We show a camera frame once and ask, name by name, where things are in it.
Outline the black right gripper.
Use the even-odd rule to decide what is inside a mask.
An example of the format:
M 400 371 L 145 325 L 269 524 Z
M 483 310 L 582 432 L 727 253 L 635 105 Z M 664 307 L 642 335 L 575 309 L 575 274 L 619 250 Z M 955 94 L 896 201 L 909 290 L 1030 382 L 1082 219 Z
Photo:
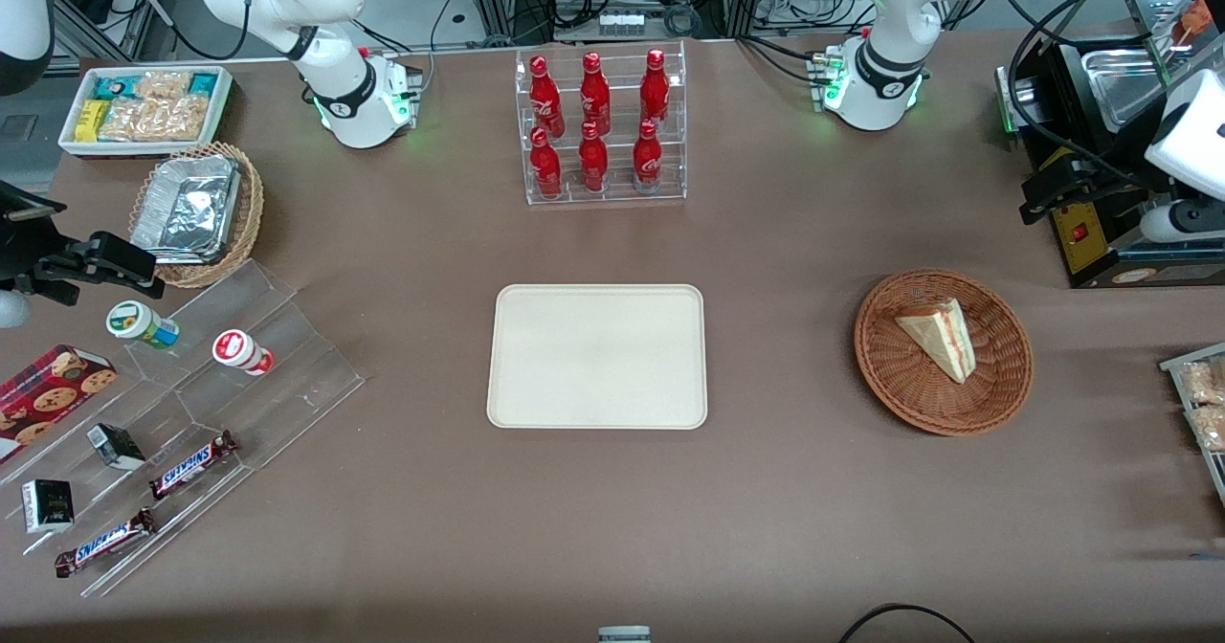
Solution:
M 36 265 L 74 246 L 74 238 L 58 231 L 53 216 L 66 211 L 53 198 L 1 182 L 1 289 L 75 306 L 83 265 Z M 97 284 L 127 287 L 149 299 L 165 295 L 167 282 L 156 276 L 156 256 L 110 231 L 89 238 L 89 277 Z

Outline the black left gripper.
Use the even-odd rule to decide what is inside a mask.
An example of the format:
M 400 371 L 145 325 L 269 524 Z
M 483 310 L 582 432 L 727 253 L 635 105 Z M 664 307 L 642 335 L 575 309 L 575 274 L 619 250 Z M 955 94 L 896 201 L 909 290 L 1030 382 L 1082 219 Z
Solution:
M 1165 194 L 1165 171 L 1147 159 L 1152 141 L 1115 141 L 1105 153 L 1090 153 L 1088 160 L 1054 159 L 1022 184 L 1018 208 L 1024 225 L 1060 207 L 1098 205 L 1104 229 L 1134 229 L 1145 205 Z

